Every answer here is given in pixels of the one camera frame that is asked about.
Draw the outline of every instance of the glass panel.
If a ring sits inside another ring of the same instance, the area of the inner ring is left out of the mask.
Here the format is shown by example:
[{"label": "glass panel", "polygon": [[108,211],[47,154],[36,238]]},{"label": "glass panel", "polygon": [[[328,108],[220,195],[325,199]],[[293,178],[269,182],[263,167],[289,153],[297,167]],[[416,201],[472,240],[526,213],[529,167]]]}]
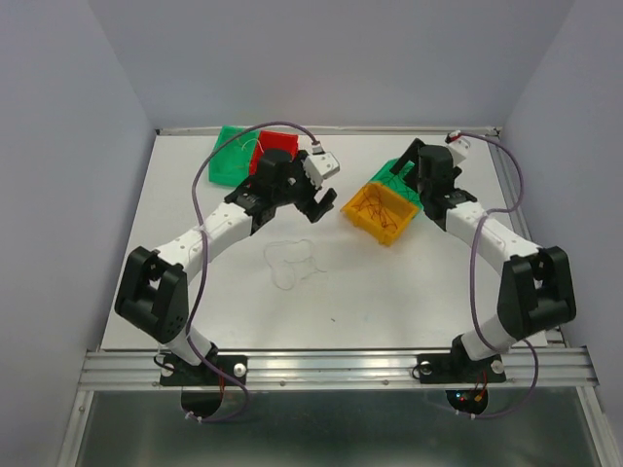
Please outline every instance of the glass panel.
[{"label": "glass panel", "polygon": [[[487,413],[525,390],[491,390]],[[591,466],[600,465],[573,388],[538,389],[519,412],[469,420],[443,391],[255,394],[239,420],[186,420],[175,392],[103,392],[78,465]]]}]

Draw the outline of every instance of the black clamp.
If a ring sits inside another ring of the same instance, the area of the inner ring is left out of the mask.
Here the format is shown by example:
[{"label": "black clamp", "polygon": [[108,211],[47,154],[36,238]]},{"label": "black clamp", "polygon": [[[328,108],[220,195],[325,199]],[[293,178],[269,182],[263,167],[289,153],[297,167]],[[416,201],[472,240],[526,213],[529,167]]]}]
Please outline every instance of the black clamp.
[{"label": "black clamp", "polygon": [[315,200],[319,189],[304,169],[307,157],[306,151],[299,151],[292,160],[287,151],[267,149],[258,160],[255,174],[225,197],[225,202],[237,204],[253,218],[252,234],[273,219],[280,206],[294,204],[310,222],[319,221],[333,208],[337,197],[333,189],[320,201]]},{"label": "black clamp", "polygon": [[128,255],[115,311],[160,343],[170,342],[188,321],[188,279],[181,265],[170,265],[139,246]]},{"label": "black clamp", "polygon": [[413,167],[403,178],[405,185],[420,196],[424,214],[443,231],[446,230],[446,212],[457,205],[477,198],[455,188],[461,169],[454,167],[450,150],[444,146],[426,145],[416,138],[391,168],[398,175],[407,162]]},{"label": "black clamp", "polygon": [[575,314],[571,268],[561,248],[541,248],[504,263],[497,317],[515,340],[568,323]]}]

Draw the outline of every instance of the green plastic tray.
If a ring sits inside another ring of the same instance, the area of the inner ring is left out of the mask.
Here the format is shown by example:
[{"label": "green plastic tray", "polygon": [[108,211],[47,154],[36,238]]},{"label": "green plastic tray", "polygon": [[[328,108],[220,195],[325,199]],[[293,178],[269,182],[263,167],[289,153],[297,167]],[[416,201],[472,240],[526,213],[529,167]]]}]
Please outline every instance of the green plastic tray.
[{"label": "green plastic tray", "polygon": [[400,173],[398,175],[394,175],[389,170],[397,161],[398,159],[392,159],[391,161],[387,161],[385,165],[381,168],[381,170],[379,170],[377,174],[370,179],[370,181],[380,182],[384,184],[390,190],[393,190],[395,193],[402,196],[404,199],[408,200],[409,202],[417,206],[420,210],[422,210],[420,196],[409,187],[407,187],[407,185],[405,185],[405,182],[402,181],[402,178],[413,167],[413,163],[407,162],[405,166],[402,167],[402,170],[400,170]]},{"label": "green plastic tray", "polygon": [[[239,126],[223,126],[214,149],[243,129]],[[226,187],[237,187],[242,183],[249,175],[249,163],[259,136],[259,131],[251,131],[223,148],[210,161],[207,170],[208,180]]]}]

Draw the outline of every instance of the black mounting bracket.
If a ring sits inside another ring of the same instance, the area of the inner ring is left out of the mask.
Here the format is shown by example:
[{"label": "black mounting bracket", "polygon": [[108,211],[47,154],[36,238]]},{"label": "black mounting bracket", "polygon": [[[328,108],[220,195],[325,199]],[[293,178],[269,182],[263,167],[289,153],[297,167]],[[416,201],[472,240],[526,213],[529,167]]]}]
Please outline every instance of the black mounting bracket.
[{"label": "black mounting bracket", "polygon": [[458,368],[456,360],[450,353],[423,353],[418,355],[418,365],[412,370],[412,376],[421,384],[475,384],[478,378],[482,381],[482,373],[487,375],[487,382],[505,382],[502,360],[494,355],[472,365]]},{"label": "black mounting bracket", "polygon": [[[246,374],[242,377],[236,377],[234,374],[234,366],[237,364],[244,365],[247,368],[248,358],[246,355],[208,355],[207,358],[219,370],[227,375],[237,379],[242,384],[246,384]],[[189,365],[177,355],[169,353],[165,356],[163,364],[172,368],[172,374],[168,377],[160,376],[160,385],[164,387],[182,387],[182,386],[203,386],[218,387],[219,376],[214,374],[206,365]]]}]

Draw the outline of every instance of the wire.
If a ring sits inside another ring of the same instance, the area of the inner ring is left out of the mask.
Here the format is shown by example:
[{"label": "wire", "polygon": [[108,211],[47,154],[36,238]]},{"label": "wire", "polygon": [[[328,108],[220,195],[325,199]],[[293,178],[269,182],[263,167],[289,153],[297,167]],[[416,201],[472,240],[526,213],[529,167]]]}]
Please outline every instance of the wire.
[{"label": "wire", "polygon": [[169,370],[172,373],[175,373],[175,368],[173,367],[173,365],[166,364],[166,363],[161,363],[158,361],[158,357],[164,357],[165,355],[163,353],[157,353],[156,355],[154,355],[154,363],[156,364],[157,367],[162,368],[163,370]]},{"label": "wire", "polygon": [[[519,162],[517,161],[513,153],[500,142],[488,138],[487,136],[481,136],[480,134],[470,133],[466,131],[459,131],[458,135],[454,139],[458,139],[461,136],[467,136],[468,138],[485,141],[486,143],[492,144],[501,151],[503,151],[515,166],[515,170],[517,171],[517,176],[519,178],[519,194],[517,195],[517,200],[515,201],[515,203],[509,208],[496,207],[493,209],[489,209],[487,210],[485,215],[481,217],[478,221],[478,225],[476,226],[476,232],[474,233],[474,239],[471,244],[471,253],[469,257],[469,307],[471,310],[471,319],[474,325],[474,329],[476,331],[476,334],[478,335],[478,338],[490,350],[494,351],[495,353],[503,353],[505,349],[497,349],[489,341],[487,341],[487,338],[485,338],[480,328],[480,323],[478,322],[478,313],[476,312],[476,257],[478,255],[478,244],[482,235],[483,227],[485,226],[485,222],[487,222],[489,216],[494,213],[510,214],[511,212],[516,211],[524,200],[524,174],[521,167],[519,166]],[[534,377],[532,378],[532,383],[530,385],[530,388],[528,389],[528,392],[517,405],[499,413],[475,415],[476,418],[498,418],[500,416],[514,413],[522,406],[524,406],[525,403],[532,397],[534,389],[536,388],[536,382],[538,381],[538,356],[536,355],[536,350],[530,342],[528,342],[527,340],[523,340],[523,342],[528,346],[528,349],[532,353],[532,358],[534,359]]]},{"label": "wire", "polygon": [[480,391],[480,394],[478,394],[478,397],[482,398],[485,395],[485,391],[487,390],[487,384],[489,384],[489,382],[487,381],[487,372],[483,371],[483,378],[484,383],[483,383],[483,390]]},{"label": "wire", "polygon": [[363,200],[353,206],[357,212],[367,210],[370,220],[376,222],[383,229],[395,232],[398,225],[391,217],[390,211],[383,203],[383,197],[379,188],[374,184],[367,184],[361,192]]},{"label": "wire", "polygon": [[260,143],[259,139],[249,139],[246,143],[240,145],[240,148],[243,150],[246,147],[246,145],[249,144],[251,141],[255,141],[257,145],[260,147],[260,151],[264,153],[264,148],[262,147],[262,143]]},{"label": "wire", "polygon": [[203,171],[205,170],[207,165],[214,158],[214,156],[216,156],[223,148],[225,148],[227,145],[229,145],[233,141],[238,140],[239,138],[241,138],[245,134],[250,133],[251,131],[255,131],[255,130],[261,129],[261,128],[266,128],[268,126],[290,126],[290,127],[294,128],[294,129],[298,129],[299,131],[302,131],[304,134],[309,136],[311,138],[312,145],[319,144],[319,141],[315,138],[315,136],[308,129],[306,129],[304,126],[293,124],[291,122],[274,121],[274,122],[267,122],[265,124],[258,124],[258,125],[255,125],[255,126],[250,126],[248,128],[245,128],[240,133],[237,133],[234,136],[232,136],[231,138],[229,138],[227,141],[225,141],[223,144],[221,144],[218,148],[212,150],[212,152],[207,156],[207,158],[205,158],[205,161],[203,161],[202,165],[200,165],[199,170],[197,171],[197,175],[195,175],[195,179],[193,180],[193,185],[191,187],[191,197],[193,199],[193,206],[195,208],[195,214],[197,215],[197,220],[199,222],[200,234],[202,236],[202,247],[203,247],[203,249],[202,249],[202,275],[201,275],[201,279],[200,279],[200,283],[199,283],[199,291],[197,292],[197,296],[195,298],[195,303],[193,304],[193,308],[191,309],[191,314],[189,315],[188,322],[186,323],[186,340],[188,341],[188,345],[191,347],[191,349],[193,350],[195,355],[197,355],[197,357],[202,361],[202,363],[204,365],[207,366],[207,368],[210,371],[212,371],[214,374],[218,375],[219,377],[222,377],[224,380],[230,382],[231,384],[239,387],[242,390],[242,392],[244,393],[244,403],[242,404],[242,407],[239,408],[237,411],[234,411],[233,413],[229,413],[227,415],[224,415],[224,416],[221,416],[221,417],[217,417],[217,418],[212,418],[212,417],[202,418],[202,417],[195,416],[193,413],[186,413],[187,417],[189,417],[189,418],[191,418],[191,419],[193,419],[193,420],[195,420],[195,421],[197,421],[199,423],[213,423],[213,422],[218,422],[218,421],[226,421],[226,420],[230,420],[230,419],[240,415],[241,413],[246,411],[246,409],[248,408],[248,404],[249,404],[249,400],[250,400],[250,394],[249,394],[248,389],[244,386],[244,384],[242,384],[240,381],[238,381],[234,377],[231,377],[230,375],[226,374],[225,372],[222,372],[215,365],[210,363],[202,355],[202,353],[199,352],[199,350],[197,349],[197,347],[193,343],[193,340],[191,339],[190,331],[191,331],[191,328],[192,328],[192,325],[193,325],[193,320],[195,319],[195,315],[197,314],[197,310],[198,310],[199,305],[200,305],[200,303],[202,301],[203,291],[205,289],[205,282],[207,280],[207,263],[208,263],[208,259],[209,259],[208,252],[207,252],[207,248],[208,248],[208,246],[207,246],[207,234],[205,233],[205,229],[203,228],[204,218],[203,218],[202,209],[199,206],[199,200],[198,200],[198,197],[197,197],[197,186],[199,184],[199,181],[202,178]]},{"label": "wire", "polygon": [[478,376],[476,377],[476,384],[474,385],[474,388],[471,390],[472,392],[475,392],[478,390],[478,386],[480,385],[480,375],[481,374],[478,374]]},{"label": "wire", "polygon": [[223,402],[223,396],[225,396],[225,379],[221,376],[218,377],[218,390],[221,393],[221,402]]}]

